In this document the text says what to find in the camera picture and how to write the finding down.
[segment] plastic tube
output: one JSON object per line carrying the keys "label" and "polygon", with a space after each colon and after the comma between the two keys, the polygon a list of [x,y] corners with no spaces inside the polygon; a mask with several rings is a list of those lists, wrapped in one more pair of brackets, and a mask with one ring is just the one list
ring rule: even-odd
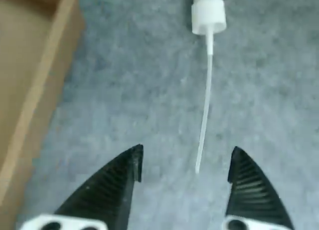
{"label": "plastic tube", "polygon": [[200,169],[201,158],[204,149],[205,135],[207,129],[207,120],[208,120],[208,112],[209,112],[209,103],[210,103],[210,95],[211,95],[211,81],[212,81],[212,73],[213,73],[213,55],[207,55],[207,80],[206,80],[206,91],[205,91],[205,100],[204,100],[204,111],[203,118],[201,122],[200,128],[200,136],[199,136],[199,145],[197,151],[195,172],[198,174]]}

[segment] gray carpet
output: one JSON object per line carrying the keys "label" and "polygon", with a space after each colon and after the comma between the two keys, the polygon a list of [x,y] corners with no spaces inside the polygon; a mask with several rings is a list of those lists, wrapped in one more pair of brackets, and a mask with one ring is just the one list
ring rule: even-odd
{"label": "gray carpet", "polygon": [[319,0],[225,0],[201,172],[206,52],[192,0],[80,0],[87,23],[17,221],[53,212],[96,170],[145,147],[130,230],[220,229],[238,145],[296,229],[319,228]]}

